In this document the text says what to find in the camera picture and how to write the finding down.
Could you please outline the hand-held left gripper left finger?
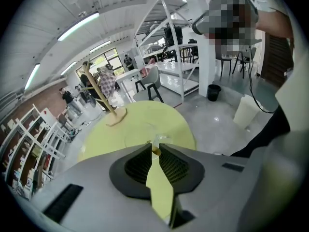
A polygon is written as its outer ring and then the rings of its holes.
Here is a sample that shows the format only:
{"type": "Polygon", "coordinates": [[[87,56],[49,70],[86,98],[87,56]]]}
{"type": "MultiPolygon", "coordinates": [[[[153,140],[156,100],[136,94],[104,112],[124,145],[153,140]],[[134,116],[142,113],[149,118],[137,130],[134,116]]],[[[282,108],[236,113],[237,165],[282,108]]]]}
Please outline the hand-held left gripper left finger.
{"type": "Polygon", "coordinates": [[[83,160],[41,188],[32,204],[49,229],[73,232],[167,232],[146,186],[150,144],[83,160]]]}

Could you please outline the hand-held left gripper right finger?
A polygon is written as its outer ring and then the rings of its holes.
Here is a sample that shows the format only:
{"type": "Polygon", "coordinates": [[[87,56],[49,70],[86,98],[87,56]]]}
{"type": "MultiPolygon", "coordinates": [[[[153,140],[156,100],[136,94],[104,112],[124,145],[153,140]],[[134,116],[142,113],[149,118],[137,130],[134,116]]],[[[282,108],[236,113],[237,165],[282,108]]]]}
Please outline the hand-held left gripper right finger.
{"type": "Polygon", "coordinates": [[[173,188],[176,232],[238,232],[257,180],[257,154],[226,157],[160,144],[159,164],[173,188]]]}

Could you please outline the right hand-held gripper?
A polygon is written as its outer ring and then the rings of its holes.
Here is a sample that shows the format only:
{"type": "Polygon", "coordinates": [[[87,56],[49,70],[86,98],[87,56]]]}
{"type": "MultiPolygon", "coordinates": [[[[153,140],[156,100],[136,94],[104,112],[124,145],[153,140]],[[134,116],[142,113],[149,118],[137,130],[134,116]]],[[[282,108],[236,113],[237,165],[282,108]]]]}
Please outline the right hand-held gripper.
{"type": "Polygon", "coordinates": [[[191,27],[195,34],[209,33],[221,45],[254,45],[257,21],[256,0],[210,0],[209,10],[191,27]]]}

